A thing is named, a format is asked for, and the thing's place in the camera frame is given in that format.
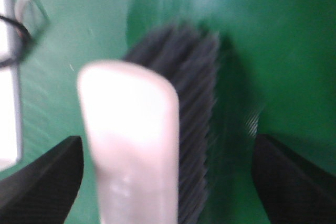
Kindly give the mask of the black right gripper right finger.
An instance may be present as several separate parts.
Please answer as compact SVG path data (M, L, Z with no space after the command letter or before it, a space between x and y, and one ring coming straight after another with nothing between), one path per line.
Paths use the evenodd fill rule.
M251 176L271 223L335 223L335 176L270 135L255 138Z

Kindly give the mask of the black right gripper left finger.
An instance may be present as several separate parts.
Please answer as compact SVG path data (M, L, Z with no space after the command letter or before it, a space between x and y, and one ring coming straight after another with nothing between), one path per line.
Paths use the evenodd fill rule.
M84 170L80 136L69 136L1 180L1 223L64 223Z

